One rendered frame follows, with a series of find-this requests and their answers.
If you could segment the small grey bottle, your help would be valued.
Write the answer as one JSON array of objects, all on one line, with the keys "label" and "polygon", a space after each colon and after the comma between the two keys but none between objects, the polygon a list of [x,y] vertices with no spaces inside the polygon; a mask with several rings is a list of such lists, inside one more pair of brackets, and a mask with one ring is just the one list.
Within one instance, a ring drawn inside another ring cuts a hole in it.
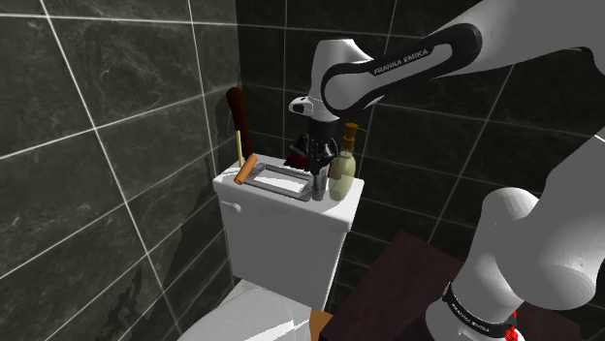
[{"label": "small grey bottle", "polygon": [[325,196],[329,178],[329,170],[329,166],[324,166],[313,175],[312,199],[314,201],[320,202]]}]

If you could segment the white toilet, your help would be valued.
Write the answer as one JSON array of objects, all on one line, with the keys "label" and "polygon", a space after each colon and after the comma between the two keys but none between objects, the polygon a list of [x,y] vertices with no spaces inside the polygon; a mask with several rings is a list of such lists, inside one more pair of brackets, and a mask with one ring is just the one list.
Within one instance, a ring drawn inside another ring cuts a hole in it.
[{"label": "white toilet", "polygon": [[[259,163],[303,172],[271,156]],[[318,341],[364,182],[355,178],[343,201],[298,201],[238,185],[239,169],[232,163],[213,180],[239,283],[177,341]]]}]

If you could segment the soap dispenser bottle, brown pump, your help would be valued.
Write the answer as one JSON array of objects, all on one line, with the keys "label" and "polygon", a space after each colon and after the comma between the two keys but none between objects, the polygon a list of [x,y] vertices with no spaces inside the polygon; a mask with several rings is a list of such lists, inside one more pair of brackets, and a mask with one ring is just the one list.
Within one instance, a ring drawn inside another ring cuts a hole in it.
[{"label": "soap dispenser bottle, brown pump", "polygon": [[356,160],[353,152],[356,144],[356,133],[366,129],[358,124],[347,122],[342,138],[339,154],[334,158],[330,168],[330,197],[335,201],[343,201],[350,191],[355,179]]}]

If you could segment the grey flat tray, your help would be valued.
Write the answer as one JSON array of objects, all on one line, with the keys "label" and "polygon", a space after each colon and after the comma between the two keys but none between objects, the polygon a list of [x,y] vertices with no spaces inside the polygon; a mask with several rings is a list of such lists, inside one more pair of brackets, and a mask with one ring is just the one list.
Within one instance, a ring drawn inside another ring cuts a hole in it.
[{"label": "grey flat tray", "polygon": [[244,183],[302,202],[308,202],[312,197],[311,174],[266,163],[257,164]]}]

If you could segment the red and black object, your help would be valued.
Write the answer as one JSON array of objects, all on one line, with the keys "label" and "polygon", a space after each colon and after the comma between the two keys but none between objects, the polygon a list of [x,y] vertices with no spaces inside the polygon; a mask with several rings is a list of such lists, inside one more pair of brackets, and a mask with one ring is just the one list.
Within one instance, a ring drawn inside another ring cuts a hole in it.
[{"label": "red and black object", "polygon": [[284,162],[284,165],[293,169],[307,171],[308,158],[307,155],[299,150],[293,144],[288,145],[290,155]]}]

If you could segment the orange cylinder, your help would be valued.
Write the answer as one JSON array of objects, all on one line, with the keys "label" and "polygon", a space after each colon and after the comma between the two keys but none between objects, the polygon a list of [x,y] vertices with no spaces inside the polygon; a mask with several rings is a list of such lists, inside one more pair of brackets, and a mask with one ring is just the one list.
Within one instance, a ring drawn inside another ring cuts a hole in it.
[{"label": "orange cylinder", "polygon": [[238,185],[242,185],[244,183],[245,179],[248,177],[248,175],[254,169],[254,166],[256,165],[257,161],[258,161],[257,156],[254,154],[251,154],[246,159],[246,161],[242,164],[242,166],[239,169],[238,174],[234,177],[234,181]]}]

